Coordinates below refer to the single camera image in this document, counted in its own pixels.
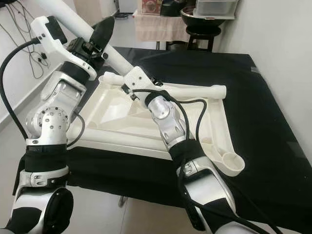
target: white tablecloth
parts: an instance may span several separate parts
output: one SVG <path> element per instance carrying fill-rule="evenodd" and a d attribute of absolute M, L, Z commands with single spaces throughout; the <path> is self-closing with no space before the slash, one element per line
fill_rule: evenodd
<path fill-rule="evenodd" d="M 174 41 L 188 42 L 186 24 L 181 17 L 164 17 L 143 15 L 136 11 L 136 38 L 140 41 Z"/>

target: black stool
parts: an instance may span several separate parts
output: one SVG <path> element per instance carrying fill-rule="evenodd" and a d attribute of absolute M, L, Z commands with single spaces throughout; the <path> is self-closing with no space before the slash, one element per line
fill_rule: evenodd
<path fill-rule="evenodd" d="M 221 29 L 217 26 L 188 26 L 186 32 L 190 34 L 187 49 L 192 49 L 193 40 L 208 40 L 207 51 L 212 52 L 214 46 L 214 38 L 221 33 Z"/>

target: plastic storage box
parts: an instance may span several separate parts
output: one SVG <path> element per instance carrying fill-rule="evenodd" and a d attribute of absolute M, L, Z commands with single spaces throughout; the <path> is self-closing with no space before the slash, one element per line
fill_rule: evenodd
<path fill-rule="evenodd" d="M 197 0 L 194 16 L 234 19 L 238 0 Z"/>

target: electrical wire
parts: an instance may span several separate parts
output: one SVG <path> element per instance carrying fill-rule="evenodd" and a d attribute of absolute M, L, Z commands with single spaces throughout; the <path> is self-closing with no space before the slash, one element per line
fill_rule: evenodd
<path fill-rule="evenodd" d="M 2 97 L 3 103 L 8 110 L 10 116 L 12 117 L 13 121 L 16 123 L 17 127 L 19 128 L 21 134 L 23 135 L 24 139 L 28 138 L 28 135 L 23 128 L 22 124 L 20 123 L 19 119 L 15 115 L 12 107 L 10 106 L 10 103 L 6 97 L 4 86 L 3 86 L 3 74 L 6 66 L 8 65 L 9 61 L 16 55 L 19 51 L 21 51 L 23 48 L 32 45 L 32 44 L 38 44 L 40 43 L 38 38 L 31 39 L 30 41 L 18 46 L 16 49 L 14 49 L 3 61 L 1 67 L 0 67 L 0 95 Z"/>
<path fill-rule="evenodd" d="M 33 16 L 29 13 L 29 11 L 19 2 L 19 4 L 21 5 L 22 7 L 22 11 L 23 13 L 16 8 L 16 6 L 14 6 L 13 4 L 9 4 L 9 5 L 6 5 L 5 7 L 7 8 L 10 16 L 11 16 L 11 19 L 12 21 L 14 22 L 17 30 L 19 31 L 19 34 L 21 35 L 21 37 L 23 38 L 24 42 L 27 42 L 27 39 L 25 38 L 25 36 L 23 35 L 23 32 L 24 33 L 27 33 L 29 38 L 31 39 L 32 35 L 31 35 L 31 27 L 30 27 L 30 23 L 26 17 L 26 12 L 33 18 Z M 26 27 L 27 27 L 27 30 L 24 30 L 18 23 L 17 23 L 17 18 L 16 18 L 16 15 L 14 13 L 14 10 L 12 9 L 12 7 L 19 13 L 23 16 L 24 20 L 25 20 L 25 24 L 26 24 Z M 10 38 L 12 39 L 13 43 L 17 46 L 17 43 L 15 42 L 15 40 L 13 40 L 13 37 L 11 35 L 9 35 Z M 29 64 L 31 66 L 31 71 L 32 71 L 32 74 L 33 74 L 33 77 L 35 79 L 39 79 L 41 77 L 43 77 L 44 75 L 44 69 L 42 67 L 45 66 L 45 67 L 49 67 L 49 64 L 46 60 L 44 60 L 41 56 L 41 54 L 39 54 L 38 52 L 35 51 L 35 47 L 34 45 L 32 45 L 32 48 L 29 48 L 27 47 L 27 50 L 23 50 L 25 52 L 27 52 L 29 55 L 28 55 L 28 60 L 29 60 Z M 38 54 L 39 55 L 39 58 L 40 58 L 40 61 L 37 61 L 36 59 L 34 59 L 33 57 L 33 54 Z M 39 76 L 36 76 L 35 74 L 35 69 L 34 69 L 34 66 L 33 66 L 33 62 L 38 66 L 38 68 L 40 69 L 40 75 Z"/>
<path fill-rule="evenodd" d="M 209 213 L 212 213 L 214 215 L 217 215 L 219 217 L 223 217 L 223 218 L 226 218 L 226 219 L 230 219 L 234 222 L 237 222 L 239 224 L 242 224 L 252 230 L 254 230 L 255 232 L 259 233 L 259 234 L 269 234 L 267 231 L 263 230 L 262 228 L 256 226 L 255 224 L 243 219 L 243 218 L 240 218 L 236 215 L 228 215 L 222 211 L 218 211 L 216 209 L 212 209 L 210 207 L 206 207 L 194 200 L 192 200 L 189 196 L 187 196 L 187 193 L 184 191 L 184 185 L 183 185 L 183 179 L 184 179 L 184 173 L 183 173 L 183 170 L 181 170 L 181 168 L 184 168 L 185 167 L 185 163 L 186 163 L 186 160 L 184 159 L 183 162 L 182 162 L 182 165 L 180 167 L 180 172 L 179 172 L 179 176 L 178 176 L 178 188 L 179 188 L 179 191 L 182 195 L 182 197 L 184 199 L 186 199 L 188 202 L 190 202 L 191 204 L 193 204 L 194 206 L 202 209 L 202 210 L 205 210 Z"/>
<path fill-rule="evenodd" d="M 26 7 L 24 7 L 24 5 L 20 2 L 20 1 L 16 1 L 27 13 L 28 13 L 28 15 L 34 20 L 35 18 L 33 17 L 33 15 L 32 14 L 30 14 L 30 12 L 27 10 L 27 8 Z"/>
<path fill-rule="evenodd" d="M 204 104 L 203 109 L 198 117 L 197 124 L 196 124 L 196 140 L 199 140 L 199 127 L 200 127 L 201 120 L 203 119 L 204 114 L 207 110 L 207 102 L 204 99 L 195 99 L 195 100 L 190 100 L 190 101 L 179 101 L 179 102 L 182 104 L 202 102 Z"/>
<path fill-rule="evenodd" d="M 83 134 L 83 132 L 84 132 L 85 126 L 86 126 L 83 117 L 82 117 L 81 115 L 79 115 L 78 113 L 76 113 L 76 112 L 74 112 L 74 113 L 75 113 L 75 115 L 80 119 L 80 121 L 81 121 L 81 123 L 82 123 L 82 128 L 81 128 L 81 131 L 80 131 L 79 135 L 76 137 L 76 139 L 73 140 L 72 142 L 70 142 L 70 143 L 67 145 L 67 147 L 72 146 L 73 144 L 75 144 L 75 143 L 81 138 L 81 136 L 82 136 L 82 134 Z"/>
<path fill-rule="evenodd" d="M 187 118 L 187 114 L 185 109 L 183 108 L 183 106 L 179 103 L 179 101 L 177 101 L 174 97 L 165 94 L 164 92 L 158 91 L 158 90 L 153 90 L 153 89 L 133 89 L 132 90 L 133 93 L 154 93 L 154 94 L 159 94 L 161 96 L 163 96 L 164 98 L 166 98 L 168 101 L 172 101 L 174 102 L 178 108 L 181 110 L 183 117 L 184 117 L 184 121 L 185 121 L 185 125 L 186 125 L 186 139 L 189 140 L 190 139 L 190 124 L 189 124 L 189 119 Z"/>

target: table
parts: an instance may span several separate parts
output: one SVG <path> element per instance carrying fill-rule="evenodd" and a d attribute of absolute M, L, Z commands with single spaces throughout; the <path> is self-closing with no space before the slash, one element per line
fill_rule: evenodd
<path fill-rule="evenodd" d="M 312 168 L 249 55 L 117 48 L 163 82 L 226 85 L 225 112 L 245 170 L 231 178 L 276 225 L 312 233 Z M 98 83 L 87 83 L 90 97 Z M 171 161 L 76 147 L 68 151 L 69 184 L 183 207 Z M 265 222 L 231 188 L 238 214 Z"/>
<path fill-rule="evenodd" d="M 136 38 L 141 41 L 184 41 L 190 36 L 181 17 L 133 14 L 136 23 Z"/>

